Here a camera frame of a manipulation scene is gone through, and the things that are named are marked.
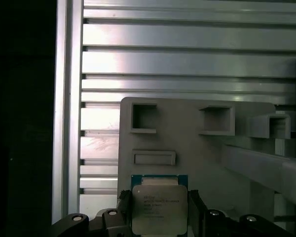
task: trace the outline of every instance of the gray plastic bracket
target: gray plastic bracket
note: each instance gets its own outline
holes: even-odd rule
[[[223,146],[222,164],[273,189],[296,205],[296,158],[285,158]]]
[[[256,138],[291,138],[289,115],[268,114],[247,119],[247,135]]]

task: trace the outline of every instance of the horizontal slat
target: horizontal slat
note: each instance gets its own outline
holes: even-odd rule
[[[166,21],[197,21],[197,22],[224,22],[224,23],[249,23],[268,25],[296,25],[296,14],[263,13],[255,14],[245,11],[210,11],[206,9],[191,9],[189,11],[161,11],[155,10],[125,10],[125,9],[85,9],[84,18],[88,19],[116,19],[127,20],[166,20]]]
[[[119,130],[116,117],[119,117],[119,107],[83,108],[81,109],[81,130]]]
[[[113,117],[119,122],[119,115]],[[81,159],[117,160],[118,159],[118,134],[98,137],[81,137]]]
[[[84,52],[82,72],[295,78],[296,57],[213,52]]]
[[[267,12],[296,13],[296,3],[273,2],[239,2],[239,1],[200,1],[200,0],[84,0],[86,8],[130,8],[130,9],[178,9],[178,10],[207,10],[246,13]]]
[[[82,189],[117,189],[117,178],[80,178]]]
[[[117,166],[111,165],[82,165],[81,176],[112,176],[117,177]]]
[[[80,195],[80,213],[95,218],[96,214],[107,208],[116,208],[117,195]]]
[[[83,44],[296,51],[296,30],[85,24]]]
[[[227,100],[247,102],[269,102],[275,105],[294,105],[296,97],[292,95],[263,95],[263,94],[218,94],[218,93],[179,93],[179,92],[83,92],[83,102],[120,102],[125,97],[147,97],[147,98],[178,98],[196,100]]]
[[[295,79],[259,81],[241,78],[168,78],[154,76],[123,76],[109,78],[96,76],[95,79],[82,80],[82,90],[92,91],[165,91],[165,92],[241,92],[241,93],[295,93]]]

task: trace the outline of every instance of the vertical aluminum beam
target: vertical aluminum beam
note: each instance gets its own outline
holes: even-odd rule
[[[78,212],[83,0],[58,0],[52,223]]]
[[[72,8],[70,0],[57,2],[55,105],[53,133],[52,223],[68,213],[68,121]]]
[[[68,213],[79,212],[83,0],[73,1],[69,122]]]

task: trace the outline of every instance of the square cutout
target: square cutout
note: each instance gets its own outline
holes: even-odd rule
[[[133,104],[131,132],[156,133],[157,105]]]
[[[203,118],[203,130],[200,134],[234,136],[233,107],[208,106],[200,112]]]
[[[270,118],[270,138],[286,138],[286,118]]]

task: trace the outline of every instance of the screw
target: screw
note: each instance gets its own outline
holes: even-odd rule
[[[248,221],[257,221],[257,219],[253,216],[247,216]]]
[[[219,216],[219,212],[217,212],[216,210],[210,211],[210,214],[213,216]]]
[[[75,216],[75,217],[73,217],[73,220],[74,220],[74,221],[80,221],[81,219],[82,219],[81,216]]]
[[[116,214],[117,214],[116,211],[110,211],[110,212],[109,212],[109,215],[116,215]]]

